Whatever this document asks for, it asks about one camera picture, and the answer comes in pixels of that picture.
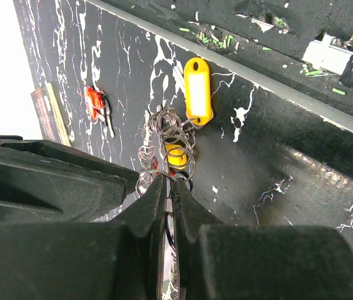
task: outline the black marble surface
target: black marble surface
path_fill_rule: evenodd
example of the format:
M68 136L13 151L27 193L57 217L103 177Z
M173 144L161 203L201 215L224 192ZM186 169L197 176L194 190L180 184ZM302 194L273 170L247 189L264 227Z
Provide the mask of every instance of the black marble surface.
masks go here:
M184 116L194 53L83 0L14 3L35 87L57 86L72 145L139 170L144 110ZM353 134L209 64L215 118L196 132L193 196L228 224L325 225L353 249ZM88 118L85 85L109 96L114 139Z

